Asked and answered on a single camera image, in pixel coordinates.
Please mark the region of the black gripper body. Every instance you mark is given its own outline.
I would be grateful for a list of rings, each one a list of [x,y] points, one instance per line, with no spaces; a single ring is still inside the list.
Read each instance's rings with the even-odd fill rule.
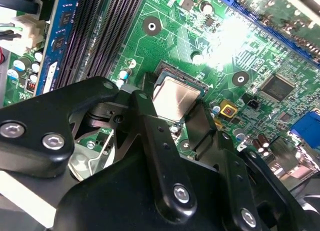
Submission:
[[[196,213],[173,224],[157,211],[146,159],[139,152],[72,187],[60,201],[56,231],[226,231],[218,172],[182,157],[197,198]]]

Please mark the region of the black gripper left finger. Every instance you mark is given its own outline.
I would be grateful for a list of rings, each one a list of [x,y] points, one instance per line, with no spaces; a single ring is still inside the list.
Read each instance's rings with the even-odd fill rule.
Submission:
[[[144,154],[158,213],[171,223],[186,222],[197,210],[197,198],[167,123],[145,93],[119,91],[103,77],[2,108],[1,169],[35,178],[60,175],[74,153],[77,132],[84,130],[83,117],[100,104],[112,114],[107,124],[115,132],[114,164]]]

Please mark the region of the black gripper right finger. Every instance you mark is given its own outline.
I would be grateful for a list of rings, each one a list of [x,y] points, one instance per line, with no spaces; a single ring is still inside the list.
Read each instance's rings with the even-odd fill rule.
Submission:
[[[227,231],[306,231],[308,218],[266,163],[248,149],[236,152],[231,137],[218,130],[197,101],[186,117],[196,160],[216,168],[222,223]]]

